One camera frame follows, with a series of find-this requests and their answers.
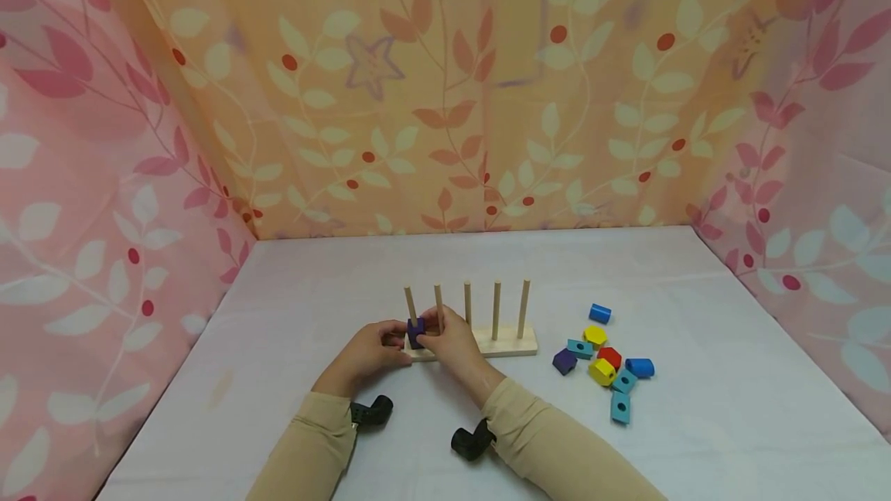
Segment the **black device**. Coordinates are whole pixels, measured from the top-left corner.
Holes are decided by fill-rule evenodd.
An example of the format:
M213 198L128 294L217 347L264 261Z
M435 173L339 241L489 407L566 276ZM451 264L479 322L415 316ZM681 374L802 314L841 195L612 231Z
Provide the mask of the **black device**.
M370 407L357 402L350 403L350 417L357 431L386 425L391 414L393 414L393 401L384 395L377 395L377 399Z
M494 436L492 431L489 431L488 421L486 418L483 418L476 425L476 430L473 433L464 428L458 428L453 433L452 450L458 453L464 460L473 462L480 458L492 443L497 441L498 438Z

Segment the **person's right hand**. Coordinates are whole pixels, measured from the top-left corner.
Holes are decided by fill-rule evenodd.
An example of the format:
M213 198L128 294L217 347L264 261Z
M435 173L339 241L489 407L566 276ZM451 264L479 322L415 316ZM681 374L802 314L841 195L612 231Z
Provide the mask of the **person's right hand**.
M470 325L464 321L461 315L448 306L443 306L442 328L439 326L439 318L436 317L436 307L432 307L421 314L424 320L424 329L427 332L438 332L438 336L420 335L418 343L422 347L432 351L440 364L453 374L463 379L468 376L473 366L485 363L480 348L476 346L476 339Z
M483 358L464 318L448 306L443 306L443 311L441 328L435 306L421 314L424 329L438 331L439 335L418 335L418 343L436 355L440 364L468 391L476 406L482 408L498 384L503 382L504 374Z

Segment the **beige sleeve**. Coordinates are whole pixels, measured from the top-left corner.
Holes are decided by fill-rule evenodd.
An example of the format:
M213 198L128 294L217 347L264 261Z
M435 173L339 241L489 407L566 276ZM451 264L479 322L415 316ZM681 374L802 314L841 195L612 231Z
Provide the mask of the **beige sleeve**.
M350 399L310 392L246 501L328 501L356 444Z
M596 433L505 379L483 407L496 451L553 501L664 500Z

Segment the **red block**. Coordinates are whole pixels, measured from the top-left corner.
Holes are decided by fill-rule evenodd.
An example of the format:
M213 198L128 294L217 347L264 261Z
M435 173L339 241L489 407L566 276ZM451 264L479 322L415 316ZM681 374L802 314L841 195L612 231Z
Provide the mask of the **red block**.
M622 355L618 353L618 350L611 346L606 346L597 350L597 359L608 361L610 366L615 367L616 370L619 370L620 367L622 367Z

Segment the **person's left hand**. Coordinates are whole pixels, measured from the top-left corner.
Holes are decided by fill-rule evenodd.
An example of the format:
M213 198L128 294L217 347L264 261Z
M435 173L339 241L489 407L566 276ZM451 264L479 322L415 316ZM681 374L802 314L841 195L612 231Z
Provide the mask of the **person's left hand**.
M388 319L359 329L312 385L321 394L352 399L363 380L383 370L411 365L404 353L405 321Z

